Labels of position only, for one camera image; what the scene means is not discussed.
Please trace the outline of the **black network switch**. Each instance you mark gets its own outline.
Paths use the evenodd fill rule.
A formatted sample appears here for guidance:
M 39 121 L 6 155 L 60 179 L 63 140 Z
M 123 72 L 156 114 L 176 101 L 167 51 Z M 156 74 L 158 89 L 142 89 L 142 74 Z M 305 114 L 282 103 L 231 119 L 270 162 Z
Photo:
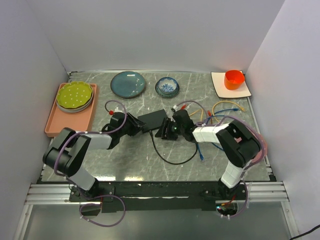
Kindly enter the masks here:
M 151 113 L 138 116 L 137 119 L 145 123 L 145 125 L 142 127 L 142 132 L 148 133 L 149 131 L 159 129 L 163 123 L 163 120 L 166 117 L 167 117 L 166 111 L 164 109 L 161 109 L 161 110 L 157 110 Z

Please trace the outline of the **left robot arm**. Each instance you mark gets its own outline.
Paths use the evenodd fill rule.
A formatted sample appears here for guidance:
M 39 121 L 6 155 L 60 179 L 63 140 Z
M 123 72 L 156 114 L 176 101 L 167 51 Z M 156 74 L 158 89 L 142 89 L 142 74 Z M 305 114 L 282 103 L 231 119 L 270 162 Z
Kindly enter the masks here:
M 65 127 L 49 145 L 42 161 L 76 185 L 87 201 L 94 201 L 103 190 L 99 181 L 83 167 L 87 151 L 111 150 L 119 144 L 121 137 L 133 137 L 145 125 L 130 113 L 115 112 L 101 131 L 81 132 Z

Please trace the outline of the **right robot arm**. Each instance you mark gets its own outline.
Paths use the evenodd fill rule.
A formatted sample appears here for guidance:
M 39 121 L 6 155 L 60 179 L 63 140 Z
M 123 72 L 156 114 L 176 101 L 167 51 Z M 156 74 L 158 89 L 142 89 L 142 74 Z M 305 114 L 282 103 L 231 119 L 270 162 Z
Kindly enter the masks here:
M 179 136 L 188 142 L 219 144 L 228 159 L 220 178 L 218 193 L 223 199 L 236 194 L 236 185 L 245 171 L 263 159 L 267 153 L 262 136 L 245 122 L 226 115 L 217 124 L 209 120 L 194 123 L 185 109 L 176 111 L 171 118 L 163 119 L 156 138 L 175 141 Z

